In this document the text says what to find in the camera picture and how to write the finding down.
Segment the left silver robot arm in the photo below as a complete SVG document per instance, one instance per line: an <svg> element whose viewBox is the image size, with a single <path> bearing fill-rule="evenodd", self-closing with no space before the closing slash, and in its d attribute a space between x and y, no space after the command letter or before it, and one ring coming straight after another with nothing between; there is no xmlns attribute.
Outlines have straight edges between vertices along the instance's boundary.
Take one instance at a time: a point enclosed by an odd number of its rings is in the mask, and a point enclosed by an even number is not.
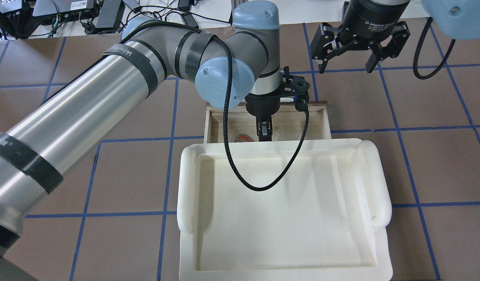
<svg viewBox="0 0 480 281"><path fill-rule="evenodd" d="M4 258L21 237L26 215L78 162L170 75L195 84L211 106L229 110L280 82L278 7L266 0L233 11L222 41L198 28L158 20L129 34L32 114L0 133L0 281L35 278Z"/></svg>

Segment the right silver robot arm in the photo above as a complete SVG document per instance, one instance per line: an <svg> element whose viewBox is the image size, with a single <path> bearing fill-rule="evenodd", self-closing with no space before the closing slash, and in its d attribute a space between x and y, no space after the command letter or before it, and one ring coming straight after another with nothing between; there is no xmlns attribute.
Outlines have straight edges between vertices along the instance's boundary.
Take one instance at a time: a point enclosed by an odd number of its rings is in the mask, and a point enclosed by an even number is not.
<svg viewBox="0 0 480 281"><path fill-rule="evenodd" d="M423 0L429 15L414 53L416 78L425 80L436 75L446 63L457 40L480 38L480 0ZM410 37L410 30L400 18L408 0L350 0L343 4L342 22L338 27L320 23L310 43L311 58L324 73L328 61L345 52L371 50L366 71L371 73L379 62L396 58ZM423 42L433 22L450 37L451 42L440 65L427 75L418 71Z"/></svg>

